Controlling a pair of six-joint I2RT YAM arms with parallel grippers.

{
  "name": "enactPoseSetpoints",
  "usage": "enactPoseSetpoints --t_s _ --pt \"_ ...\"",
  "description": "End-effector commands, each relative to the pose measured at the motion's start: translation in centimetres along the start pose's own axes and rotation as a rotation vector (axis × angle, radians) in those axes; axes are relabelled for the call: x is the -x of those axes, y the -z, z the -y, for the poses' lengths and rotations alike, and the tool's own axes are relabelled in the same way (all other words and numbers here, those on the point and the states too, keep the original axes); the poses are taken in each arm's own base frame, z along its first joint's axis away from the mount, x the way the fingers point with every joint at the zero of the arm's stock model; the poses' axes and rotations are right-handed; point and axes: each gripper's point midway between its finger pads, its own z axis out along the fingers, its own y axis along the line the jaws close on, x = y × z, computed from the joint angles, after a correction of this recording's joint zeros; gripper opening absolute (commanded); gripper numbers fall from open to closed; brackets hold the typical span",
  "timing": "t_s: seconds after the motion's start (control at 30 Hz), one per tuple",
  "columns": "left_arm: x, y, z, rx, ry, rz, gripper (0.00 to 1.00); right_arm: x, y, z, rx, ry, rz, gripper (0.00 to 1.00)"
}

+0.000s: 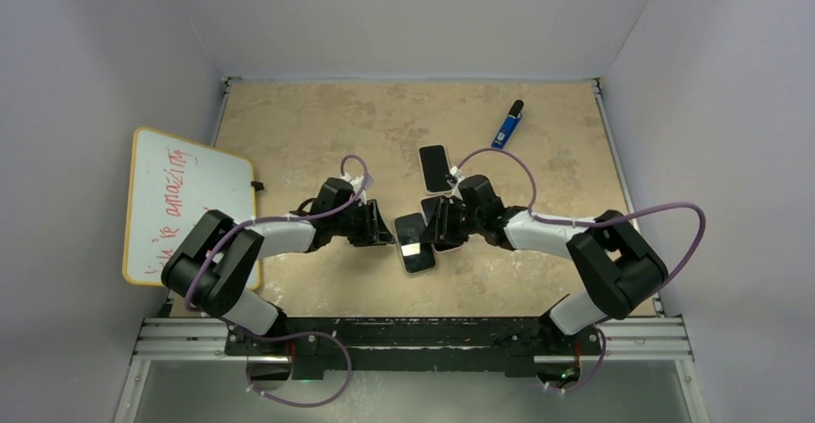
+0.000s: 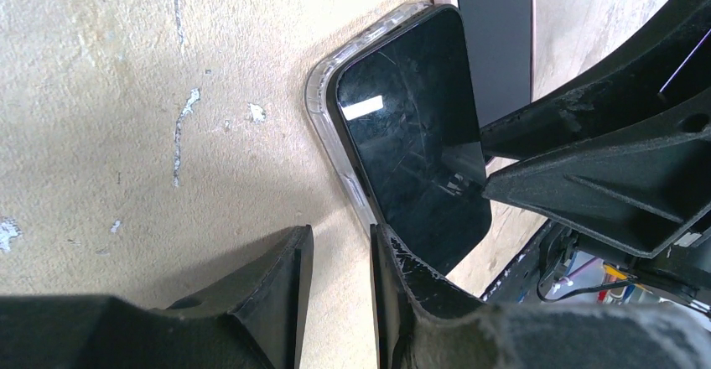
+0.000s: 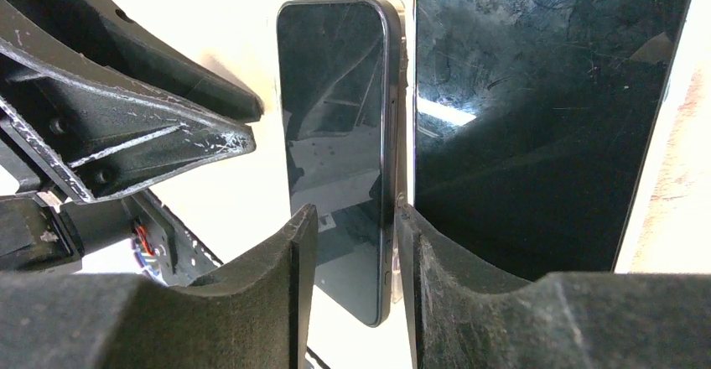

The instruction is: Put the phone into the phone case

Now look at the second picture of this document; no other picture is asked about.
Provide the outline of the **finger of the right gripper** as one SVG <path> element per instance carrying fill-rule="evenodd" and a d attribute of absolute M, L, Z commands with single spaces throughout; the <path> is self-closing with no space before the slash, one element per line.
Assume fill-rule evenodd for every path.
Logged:
<path fill-rule="evenodd" d="M 528 159 L 596 138 L 676 105 L 660 94 L 699 51 L 710 0 L 668 0 L 619 48 L 537 101 L 481 129 L 485 155 Z"/>
<path fill-rule="evenodd" d="M 710 96 L 501 169 L 483 195 L 655 257 L 710 211 Z"/>

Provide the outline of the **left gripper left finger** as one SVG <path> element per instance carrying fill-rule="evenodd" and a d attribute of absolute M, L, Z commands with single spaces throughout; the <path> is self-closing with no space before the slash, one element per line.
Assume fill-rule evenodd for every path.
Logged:
<path fill-rule="evenodd" d="M 310 226 L 165 309 L 111 295 L 4 296 L 4 368 L 297 368 L 312 280 Z"/>

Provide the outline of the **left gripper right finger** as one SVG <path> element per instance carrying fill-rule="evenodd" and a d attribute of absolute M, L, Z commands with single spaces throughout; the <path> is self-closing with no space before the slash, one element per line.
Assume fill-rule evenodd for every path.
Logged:
<path fill-rule="evenodd" d="M 661 304 L 487 304 L 371 227 L 380 368 L 707 368 L 710 334 Z"/>

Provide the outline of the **black phone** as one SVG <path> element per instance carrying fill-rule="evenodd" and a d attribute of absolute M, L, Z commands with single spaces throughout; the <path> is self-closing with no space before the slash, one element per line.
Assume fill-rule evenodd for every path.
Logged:
<path fill-rule="evenodd" d="M 479 123 L 532 101 L 535 0 L 433 0 L 459 9 Z"/>

